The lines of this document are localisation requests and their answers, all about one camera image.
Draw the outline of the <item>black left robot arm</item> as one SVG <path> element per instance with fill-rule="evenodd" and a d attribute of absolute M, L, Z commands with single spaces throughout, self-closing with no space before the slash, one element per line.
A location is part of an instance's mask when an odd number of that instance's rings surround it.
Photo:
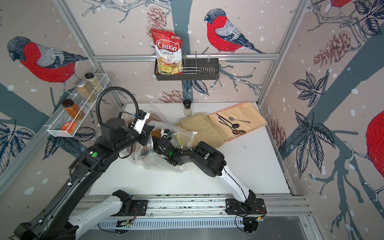
<path fill-rule="evenodd" d="M 135 143 L 145 144 L 153 127 L 145 120 L 127 127 L 121 118 L 110 119 L 100 126 L 101 136 L 70 166 L 67 184 L 35 218 L 19 224 L 14 237 L 20 240 L 75 240 L 107 216 L 117 213 L 117 210 L 102 208 L 84 217 L 70 218 L 87 190 L 118 159 L 120 152 Z"/>

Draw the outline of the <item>beige corduroy trousers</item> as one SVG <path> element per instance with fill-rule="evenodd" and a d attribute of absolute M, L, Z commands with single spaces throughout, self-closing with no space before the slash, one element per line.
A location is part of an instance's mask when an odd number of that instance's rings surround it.
<path fill-rule="evenodd" d="M 221 147 L 225 143 L 225 135 L 223 131 L 218 127 L 215 127 L 205 113 L 198 113 L 188 118 L 184 118 L 180 120 L 176 126 L 189 132 L 197 132 L 192 143 L 193 148 L 201 141 L 215 149 Z"/>

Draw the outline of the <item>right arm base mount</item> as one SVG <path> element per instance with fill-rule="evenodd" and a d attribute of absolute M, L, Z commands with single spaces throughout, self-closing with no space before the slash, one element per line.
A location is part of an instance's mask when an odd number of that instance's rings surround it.
<path fill-rule="evenodd" d="M 250 210 L 245 203 L 241 203 L 235 199 L 226 199 L 226 210 L 228 215 L 266 215 L 266 205 L 263 199 L 255 199 Z"/>

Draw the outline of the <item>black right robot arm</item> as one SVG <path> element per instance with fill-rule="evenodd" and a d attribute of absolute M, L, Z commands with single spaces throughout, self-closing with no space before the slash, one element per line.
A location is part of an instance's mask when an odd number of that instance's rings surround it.
<path fill-rule="evenodd" d="M 247 210 L 251 210 L 256 195 L 245 187 L 231 172 L 225 156 L 201 141 L 192 149 L 182 150 L 174 147 L 169 137 L 153 137 L 154 151 L 162 156 L 172 166 L 182 166 L 186 163 L 194 163 L 209 177 L 220 177 L 232 190 L 235 200 Z"/>

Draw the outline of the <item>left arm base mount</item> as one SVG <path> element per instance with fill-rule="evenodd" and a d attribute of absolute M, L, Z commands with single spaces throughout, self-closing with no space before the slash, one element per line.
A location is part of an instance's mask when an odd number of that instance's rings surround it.
<path fill-rule="evenodd" d="M 114 217 L 136 216 L 143 217 L 146 215 L 148 200 L 127 200 L 124 201 L 119 212 Z"/>

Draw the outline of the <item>clear plastic vacuum bag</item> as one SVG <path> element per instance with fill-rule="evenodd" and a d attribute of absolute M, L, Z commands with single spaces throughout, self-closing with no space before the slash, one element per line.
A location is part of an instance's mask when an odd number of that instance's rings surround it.
<path fill-rule="evenodd" d="M 156 113 L 150 113 L 147 124 L 153 127 L 151 135 L 144 145 L 135 145 L 133 163 L 149 171 L 183 173 L 197 132 L 169 124 Z"/>

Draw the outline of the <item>brown trousers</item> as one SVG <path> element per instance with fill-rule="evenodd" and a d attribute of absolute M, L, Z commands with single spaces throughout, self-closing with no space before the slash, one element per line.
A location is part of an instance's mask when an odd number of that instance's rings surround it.
<path fill-rule="evenodd" d="M 133 124 L 133 121 L 127 122 L 127 126 L 128 127 L 131 127 L 132 124 Z M 160 139 L 162 137 L 162 133 L 161 132 L 162 132 L 161 129 L 157 129 L 157 130 L 153 129 L 151 131 L 151 136 Z"/>

